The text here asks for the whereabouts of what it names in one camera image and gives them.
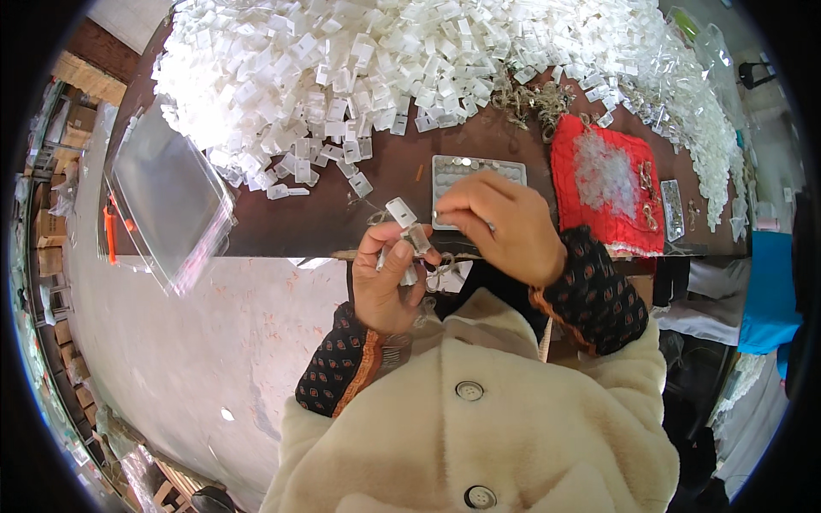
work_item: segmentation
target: wooden table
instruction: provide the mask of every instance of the wooden table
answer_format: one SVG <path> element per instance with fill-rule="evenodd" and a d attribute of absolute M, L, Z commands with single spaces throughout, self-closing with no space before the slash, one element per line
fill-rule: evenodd
<path fill-rule="evenodd" d="M 114 155 L 128 120 L 140 107 L 147 109 L 154 101 L 151 66 L 170 33 L 171 25 L 161 23 L 128 85 L 108 146 L 104 165 L 107 175 L 111 172 Z M 549 77 L 549 72 L 550 70 L 537 77 L 535 81 L 544 82 L 545 77 Z M 601 102 L 588 103 L 574 80 L 563 76 L 562 83 L 572 84 L 576 93 L 571 113 L 605 113 Z M 530 121 L 530 131 L 523 131 L 508 122 L 503 112 L 488 106 L 464 125 L 419 134 L 412 122 L 415 116 L 416 107 L 411 105 L 409 127 L 405 136 L 390 135 L 388 131 L 374 132 L 374 158 L 357 163 L 374 186 L 374 191 L 366 198 L 371 204 L 384 208 L 388 200 L 401 196 L 420 222 L 430 222 L 430 168 L 433 155 L 490 158 L 524 163 L 527 166 L 528 185 L 538 190 L 553 205 L 553 222 L 557 224 L 555 191 L 549 168 L 550 147 L 542 143 L 535 121 Z M 689 152 L 682 150 L 675 155 L 667 140 L 653 133 L 621 105 L 613 113 L 613 117 L 615 121 L 610 129 L 634 135 L 650 145 L 659 180 L 678 180 L 681 202 L 685 208 L 687 202 L 693 199 L 696 208 L 701 209 L 695 230 L 688 229 L 676 241 L 675 246 L 666 245 L 665 253 L 745 254 L 744 241 L 740 240 L 737 244 L 732 241 L 729 218 L 731 202 L 736 196 L 732 181 L 728 182 L 730 201 L 722 212 L 722 224 L 717 226 L 715 233 L 711 233 L 707 227 L 707 201 L 699 195 L 699 180 L 693 172 Z M 424 167 L 422 176 L 417 181 L 420 165 Z M 308 196 L 271 201 L 267 199 L 265 191 L 249 192 L 247 187 L 242 186 L 234 211 L 239 224 L 231 231 L 226 256 L 351 258 L 352 250 L 359 244 L 367 229 L 366 220 L 375 210 L 364 202 L 348 205 L 348 193 L 353 194 L 353 191 L 333 162 L 329 162 L 326 168 L 314 166 L 314 169 L 321 177 L 319 183 L 310 189 Z M 289 186 L 294 186 L 292 182 L 293 176 L 285 179 Z M 104 200 L 103 192 L 100 196 L 100 211 Z M 99 234 L 104 241 L 102 229 Z M 475 247 L 458 232 L 436 231 L 432 242 L 441 251 L 478 256 Z M 135 254 L 134 246 L 124 229 L 117 231 L 117 252 Z"/>

